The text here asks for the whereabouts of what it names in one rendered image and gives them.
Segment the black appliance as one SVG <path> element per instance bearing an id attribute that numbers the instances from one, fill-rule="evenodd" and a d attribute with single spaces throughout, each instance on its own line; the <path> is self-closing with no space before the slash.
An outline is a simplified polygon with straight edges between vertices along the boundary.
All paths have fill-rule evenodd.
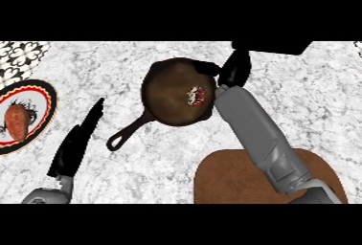
<path id="1" fill-rule="evenodd" d="M 310 41 L 234 41 L 233 48 L 298 56 L 307 51 L 311 44 Z"/>

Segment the orange sweet potato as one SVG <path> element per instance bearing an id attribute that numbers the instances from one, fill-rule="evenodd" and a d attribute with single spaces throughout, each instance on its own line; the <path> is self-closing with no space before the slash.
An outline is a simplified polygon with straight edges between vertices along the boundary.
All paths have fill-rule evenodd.
<path id="1" fill-rule="evenodd" d="M 29 134 L 30 114 L 23 105 L 10 107 L 5 114 L 5 124 L 13 138 L 23 142 Z"/>

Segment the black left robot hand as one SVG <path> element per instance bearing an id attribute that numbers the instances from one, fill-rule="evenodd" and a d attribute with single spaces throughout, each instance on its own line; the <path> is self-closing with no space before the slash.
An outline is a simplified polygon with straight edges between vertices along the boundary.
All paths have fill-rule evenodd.
<path id="1" fill-rule="evenodd" d="M 83 123 L 75 126 L 61 143 L 49 167 L 49 177 L 57 178 L 58 176 L 76 176 L 83 162 L 83 155 L 91 135 L 95 131 L 100 119 L 104 116 L 104 101 L 106 99 L 101 98 L 95 103 Z"/>

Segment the brown wooden cutting board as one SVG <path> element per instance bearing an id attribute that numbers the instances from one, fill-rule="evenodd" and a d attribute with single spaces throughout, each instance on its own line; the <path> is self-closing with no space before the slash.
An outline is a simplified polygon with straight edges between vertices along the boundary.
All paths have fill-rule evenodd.
<path id="1" fill-rule="evenodd" d="M 307 191 L 276 192 L 243 149 L 225 149 L 203 160 L 194 178 L 196 204 L 287 204 Z"/>

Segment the black and white patterned placemat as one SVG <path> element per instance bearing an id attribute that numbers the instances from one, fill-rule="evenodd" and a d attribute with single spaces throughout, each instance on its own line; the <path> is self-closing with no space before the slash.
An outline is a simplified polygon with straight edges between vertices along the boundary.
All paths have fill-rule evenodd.
<path id="1" fill-rule="evenodd" d="M 49 48 L 47 41 L 0 41 L 0 90 L 32 77 Z"/>

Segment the white plate with red rim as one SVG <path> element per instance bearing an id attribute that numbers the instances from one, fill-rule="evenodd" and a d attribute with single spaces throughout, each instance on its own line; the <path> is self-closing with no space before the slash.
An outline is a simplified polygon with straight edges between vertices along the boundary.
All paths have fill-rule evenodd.
<path id="1" fill-rule="evenodd" d="M 52 121 L 57 102 L 55 88 L 42 80 L 29 79 L 0 89 L 0 155 L 20 151 L 38 139 Z M 14 139 L 7 128 L 7 111 L 15 104 L 21 104 L 30 114 L 29 133 L 23 142 Z"/>

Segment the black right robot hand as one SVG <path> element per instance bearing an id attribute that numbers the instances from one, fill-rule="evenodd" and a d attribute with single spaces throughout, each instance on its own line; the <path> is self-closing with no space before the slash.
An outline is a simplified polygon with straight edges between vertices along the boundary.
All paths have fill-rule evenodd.
<path id="1" fill-rule="evenodd" d="M 194 60 L 193 65 L 200 74 L 218 77 L 218 85 L 228 87 L 246 85 L 252 70 L 247 50 L 236 50 L 222 67 L 202 60 Z"/>

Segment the dark cast iron pan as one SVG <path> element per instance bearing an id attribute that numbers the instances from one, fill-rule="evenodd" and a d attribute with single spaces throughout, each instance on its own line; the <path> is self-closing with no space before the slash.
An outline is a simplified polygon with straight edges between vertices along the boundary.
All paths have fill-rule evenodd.
<path id="1" fill-rule="evenodd" d="M 215 77 L 197 72 L 196 59 L 177 57 L 153 63 L 143 83 L 143 103 L 146 112 L 110 138 L 107 147 L 117 151 L 137 130 L 157 121 L 171 126 L 188 126 L 208 120 L 215 107 Z M 188 104 L 188 95 L 194 86 L 206 90 L 206 101 L 202 106 Z"/>

